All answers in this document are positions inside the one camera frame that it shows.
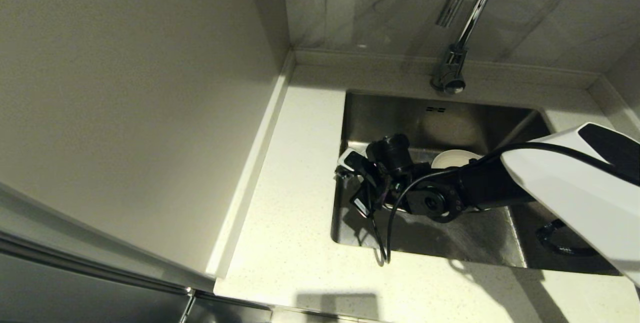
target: beige wall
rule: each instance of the beige wall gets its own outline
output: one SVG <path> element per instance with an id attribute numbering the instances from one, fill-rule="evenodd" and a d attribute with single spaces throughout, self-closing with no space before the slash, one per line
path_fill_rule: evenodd
<path id="1" fill-rule="evenodd" d="M 640 118 L 640 40 L 606 72 L 606 78 Z"/>
<path id="2" fill-rule="evenodd" d="M 203 271 L 288 49 L 284 0 L 0 16 L 0 182 Z"/>

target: kitchen sink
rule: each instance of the kitchen sink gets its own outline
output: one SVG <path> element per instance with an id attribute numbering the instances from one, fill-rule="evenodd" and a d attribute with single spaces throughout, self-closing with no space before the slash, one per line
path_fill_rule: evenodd
<path id="1" fill-rule="evenodd" d="M 534 109 L 347 94 L 340 154 L 347 147 L 365 152 L 368 143 L 396 133 L 409 138 L 414 162 L 431 162 L 446 150 L 486 155 L 509 143 L 547 136 L 550 131 Z M 378 248 L 371 223 L 349 203 L 357 186 L 356 179 L 336 178 L 331 237 L 341 244 Z M 573 257 L 546 250 L 535 231 L 556 218 L 535 201 L 463 213 L 450 223 L 399 211 L 393 220 L 391 249 L 499 266 L 619 275 L 601 255 Z M 389 211 L 377 211 L 375 220 L 381 236 L 386 237 Z M 565 246 L 588 247 L 568 227 L 553 239 Z"/>

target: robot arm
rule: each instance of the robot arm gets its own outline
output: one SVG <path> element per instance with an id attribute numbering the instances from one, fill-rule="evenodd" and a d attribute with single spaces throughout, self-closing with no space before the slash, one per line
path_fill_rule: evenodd
<path id="1" fill-rule="evenodd" d="M 464 211 L 537 200 L 560 218 L 539 229 L 542 244 L 561 254 L 590 254 L 590 248 L 551 244 L 550 235 L 566 224 L 640 287 L 637 141 L 586 123 L 446 169 L 413 163 L 408 148 L 403 134 L 385 137 L 368 145 L 366 157 L 347 150 L 336 170 L 341 177 L 361 176 L 351 201 L 362 216 L 373 219 L 376 210 L 391 210 L 387 256 L 396 211 L 448 223 Z"/>

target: chrome faucet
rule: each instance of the chrome faucet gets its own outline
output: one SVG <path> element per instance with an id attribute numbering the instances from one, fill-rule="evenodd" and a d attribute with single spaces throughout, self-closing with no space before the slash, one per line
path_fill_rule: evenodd
<path id="1" fill-rule="evenodd" d="M 458 9 L 462 6 L 464 0 L 446 0 L 442 11 L 439 14 L 437 25 L 441 27 L 448 27 L 458 13 Z M 460 33 L 457 42 L 451 44 L 441 61 L 436 67 L 435 72 L 432 75 L 430 81 L 431 86 L 437 91 L 448 93 L 449 95 L 455 95 L 464 91 L 467 84 L 462 77 L 462 66 L 465 63 L 465 57 L 467 56 L 467 41 L 473 32 L 474 27 L 478 23 L 480 13 L 487 5 L 489 0 L 475 0 L 475 5 L 471 10 L 462 32 Z"/>

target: faucet spout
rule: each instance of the faucet spout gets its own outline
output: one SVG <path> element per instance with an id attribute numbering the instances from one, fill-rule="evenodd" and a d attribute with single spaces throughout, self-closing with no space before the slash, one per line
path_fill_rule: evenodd
<path id="1" fill-rule="evenodd" d="M 446 0 L 436 24 L 441 27 L 450 26 L 463 1 L 464 0 Z M 467 84 L 462 77 L 462 67 L 467 56 L 467 51 L 469 50 L 467 42 L 476 24 L 478 24 L 480 14 L 485 9 L 488 1 L 489 0 L 475 0 L 473 9 L 471 9 L 469 18 L 462 28 L 459 38 L 448 47 L 441 63 L 436 67 L 430 84 L 437 91 L 455 95 L 461 93 L 466 88 Z"/>

